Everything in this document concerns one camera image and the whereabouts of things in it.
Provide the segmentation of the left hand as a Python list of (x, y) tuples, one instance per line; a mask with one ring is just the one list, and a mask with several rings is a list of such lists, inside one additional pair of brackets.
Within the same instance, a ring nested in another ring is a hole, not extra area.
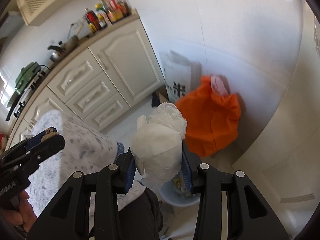
[(33, 207), (28, 202), (29, 194), (25, 190), (19, 193), (20, 204), (16, 210), (5, 210), (1, 207), (1, 213), (9, 224), (14, 226), (22, 226), (22, 228), (29, 232), (37, 216), (33, 211)]

